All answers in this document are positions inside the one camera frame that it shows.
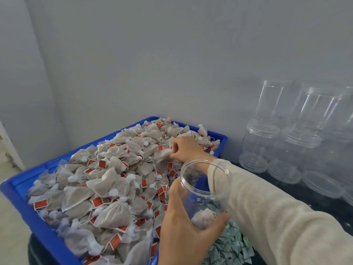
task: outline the blue plastic crate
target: blue plastic crate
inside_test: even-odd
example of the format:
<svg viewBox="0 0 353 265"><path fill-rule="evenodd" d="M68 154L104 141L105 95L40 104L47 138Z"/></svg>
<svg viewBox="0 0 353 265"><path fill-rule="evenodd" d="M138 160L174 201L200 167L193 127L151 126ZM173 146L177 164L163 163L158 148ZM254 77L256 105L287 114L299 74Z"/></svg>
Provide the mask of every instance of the blue plastic crate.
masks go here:
<svg viewBox="0 0 353 265"><path fill-rule="evenodd" d="M143 119L135 124L132 124L126 128L133 127L137 124L143 124L144 121L157 120L159 117L151 116ZM186 126L186 124L176 122L180 127ZM190 130L198 131L198 127L189 126ZM38 176L45 170L49 170L50 173L54 172L60 162L60 160L69 160L70 157L80 149L86 149L90 145L97 146L99 142L103 140L111 140L121 130L113 132L105 137L99 138L91 143L78 147L77 149L64 154L56 159L45 162L41 165L35 166L31 169L23 171L0 185L0 191L10 200L15 206L17 211L21 214L23 220L38 240L45 246L45 248L53 255L53 257L62 265L82 265L78 258L66 247L64 241L59 238L55 231L53 231L49 225L47 225L34 211L33 206L27 204L26 193L30 187L33 186L33 182ZM215 140L219 139L221 143L214 152L215 157L219 157L225 143L227 142L227 136L208 131L208 135Z"/></svg>

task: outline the floor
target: floor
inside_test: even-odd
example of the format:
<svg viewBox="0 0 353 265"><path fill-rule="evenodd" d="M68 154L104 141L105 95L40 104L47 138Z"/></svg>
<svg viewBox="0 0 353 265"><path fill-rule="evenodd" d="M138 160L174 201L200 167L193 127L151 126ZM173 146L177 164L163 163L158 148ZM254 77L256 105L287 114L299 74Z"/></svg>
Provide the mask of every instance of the floor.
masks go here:
<svg viewBox="0 0 353 265"><path fill-rule="evenodd" d="M6 148L0 140L0 183L17 174L18 169L12 165L5 156ZM0 193L0 257L2 264L26 265L27 242L31 234L27 225L12 204Z"/></svg>

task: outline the beige sleeve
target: beige sleeve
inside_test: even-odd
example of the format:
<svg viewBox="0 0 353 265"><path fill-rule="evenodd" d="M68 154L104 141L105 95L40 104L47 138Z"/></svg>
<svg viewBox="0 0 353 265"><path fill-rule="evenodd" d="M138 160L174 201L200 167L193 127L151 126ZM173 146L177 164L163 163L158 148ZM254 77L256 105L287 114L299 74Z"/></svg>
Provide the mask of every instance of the beige sleeve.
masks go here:
<svg viewBox="0 0 353 265"><path fill-rule="evenodd" d="M331 215L314 211L262 178L217 159L231 173L227 211L268 265L353 264L353 237ZM211 191L229 183L210 165Z"/></svg>

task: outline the gray wall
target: gray wall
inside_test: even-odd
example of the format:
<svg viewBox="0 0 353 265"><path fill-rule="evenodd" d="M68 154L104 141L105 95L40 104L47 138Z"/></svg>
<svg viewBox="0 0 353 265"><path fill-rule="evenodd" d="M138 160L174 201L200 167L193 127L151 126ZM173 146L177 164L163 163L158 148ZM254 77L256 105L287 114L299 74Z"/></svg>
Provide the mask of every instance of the gray wall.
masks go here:
<svg viewBox="0 0 353 265"><path fill-rule="evenodd" d="M24 0L0 0L0 119L26 168L68 152Z"/></svg>
<svg viewBox="0 0 353 265"><path fill-rule="evenodd" d="M150 115L226 134L263 77L353 79L353 0L26 0L71 147Z"/></svg>

